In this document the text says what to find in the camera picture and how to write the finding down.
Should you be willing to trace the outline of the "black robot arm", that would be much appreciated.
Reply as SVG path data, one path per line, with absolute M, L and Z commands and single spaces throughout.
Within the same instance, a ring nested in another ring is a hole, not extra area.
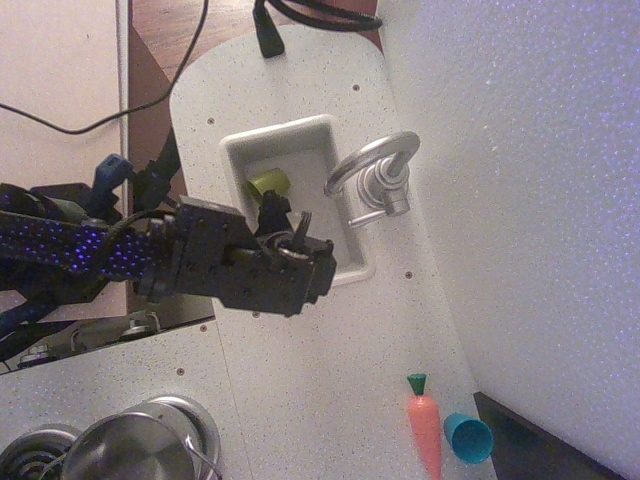
M 264 194 L 256 229 L 233 207 L 188 196 L 125 217 L 114 191 L 132 175 L 114 154 L 89 185 L 2 185 L 1 287 L 23 299 L 1 315 L 3 359 L 49 335 L 46 316 L 93 301 L 112 282 L 131 281 L 147 297 L 210 297 L 286 317 L 329 292 L 334 245 L 309 235 L 309 212 L 292 225 L 286 197 Z

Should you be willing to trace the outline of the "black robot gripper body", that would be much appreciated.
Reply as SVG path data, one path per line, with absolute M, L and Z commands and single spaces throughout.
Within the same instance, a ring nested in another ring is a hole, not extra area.
M 140 293 L 218 299 L 226 308 L 291 317 L 328 294 L 337 261 L 334 244 L 309 236 L 304 254 L 291 249 L 297 228 L 256 235 L 230 206 L 182 197 L 175 213 L 154 227 L 161 256 L 140 280 Z

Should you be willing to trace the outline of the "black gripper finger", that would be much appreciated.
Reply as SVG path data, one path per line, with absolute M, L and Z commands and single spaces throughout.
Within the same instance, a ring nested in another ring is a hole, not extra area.
M 292 226 L 287 217 L 291 212 L 289 200 L 275 190 L 268 190 L 262 196 L 259 207 L 258 227 L 256 235 L 268 235 L 277 232 L 291 231 Z
M 297 254 L 304 254 L 306 252 L 305 239 L 311 224 L 311 219 L 312 219 L 311 212 L 303 211 L 301 213 L 300 222 L 291 239 L 291 249 L 293 252 Z

